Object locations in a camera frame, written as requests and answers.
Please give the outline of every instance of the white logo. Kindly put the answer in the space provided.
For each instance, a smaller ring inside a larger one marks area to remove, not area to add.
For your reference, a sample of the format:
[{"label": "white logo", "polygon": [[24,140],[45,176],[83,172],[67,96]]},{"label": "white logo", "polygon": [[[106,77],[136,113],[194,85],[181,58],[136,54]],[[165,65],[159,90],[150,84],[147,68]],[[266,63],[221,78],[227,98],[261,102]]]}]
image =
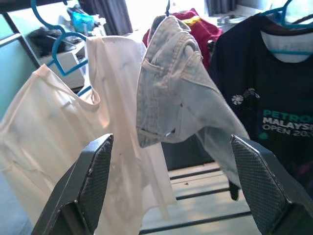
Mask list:
[{"label": "white logo", "polygon": [[233,95],[231,101],[233,102],[234,105],[241,105],[245,98],[249,96],[255,96],[257,99],[260,98],[260,96],[255,92],[254,88],[249,88],[244,92],[243,95],[240,94]]}]

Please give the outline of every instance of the dark curtain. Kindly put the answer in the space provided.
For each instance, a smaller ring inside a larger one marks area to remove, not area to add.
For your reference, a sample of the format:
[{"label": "dark curtain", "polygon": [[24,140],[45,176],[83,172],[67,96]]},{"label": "dark curtain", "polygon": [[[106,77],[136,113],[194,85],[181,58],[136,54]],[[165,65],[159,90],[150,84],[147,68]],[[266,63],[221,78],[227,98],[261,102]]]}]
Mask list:
[{"label": "dark curtain", "polygon": [[225,14],[236,9],[236,0],[204,0],[209,16]]},{"label": "dark curtain", "polygon": [[106,18],[104,28],[107,35],[133,32],[125,0],[79,0],[79,4],[88,14]]}]

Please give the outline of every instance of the light blue denim jacket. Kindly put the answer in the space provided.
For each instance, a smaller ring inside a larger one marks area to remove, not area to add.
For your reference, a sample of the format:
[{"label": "light blue denim jacket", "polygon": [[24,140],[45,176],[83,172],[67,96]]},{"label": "light blue denim jacket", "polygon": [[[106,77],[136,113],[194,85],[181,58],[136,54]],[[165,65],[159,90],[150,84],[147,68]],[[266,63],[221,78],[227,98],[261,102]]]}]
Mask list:
[{"label": "light blue denim jacket", "polygon": [[196,133],[227,177],[240,185],[230,138],[248,134],[206,72],[189,31],[173,16],[154,20],[137,90],[139,144],[176,143]]}]

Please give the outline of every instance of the white floor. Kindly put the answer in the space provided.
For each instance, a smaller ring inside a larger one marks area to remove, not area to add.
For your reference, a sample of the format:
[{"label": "white floor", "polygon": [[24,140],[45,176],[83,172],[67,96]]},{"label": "white floor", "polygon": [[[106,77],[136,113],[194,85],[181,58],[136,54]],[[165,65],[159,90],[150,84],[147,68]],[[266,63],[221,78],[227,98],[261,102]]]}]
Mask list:
[{"label": "white floor", "polygon": [[[202,170],[218,168],[216,163],[190,167],[170,172],[170,176],[182,175]],[[227,178],[221,171],[172,180],[175,196],[189,195],[228,187]],[[143,219],[142,229],[175,225],[201,219],[214,218],[241,212],[249,207],[240,191],[237,202],[230,198],[229,192],[178,201],[177,206],[168,207],[171,220],[163,220],[158,209],[150,210]],[[260,235],[251,215],[218,222],[167,230],[152,235]]]}]

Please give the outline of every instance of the navy blue t-shirt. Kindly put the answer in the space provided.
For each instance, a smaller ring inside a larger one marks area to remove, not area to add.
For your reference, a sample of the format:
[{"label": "navy blue t-shirt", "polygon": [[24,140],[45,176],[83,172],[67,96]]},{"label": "navy blue t-shirt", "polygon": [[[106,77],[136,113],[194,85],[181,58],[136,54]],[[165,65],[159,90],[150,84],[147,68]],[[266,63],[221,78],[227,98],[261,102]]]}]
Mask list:
[{"label": "navy blue t-shirt", "polygon": [[313,197],[313,55],[299,63],[278,60],[261,30],[281,32],[263,29],[265,18],[255,15],[223,34],[209,73],[250,138],[272,151]]}]

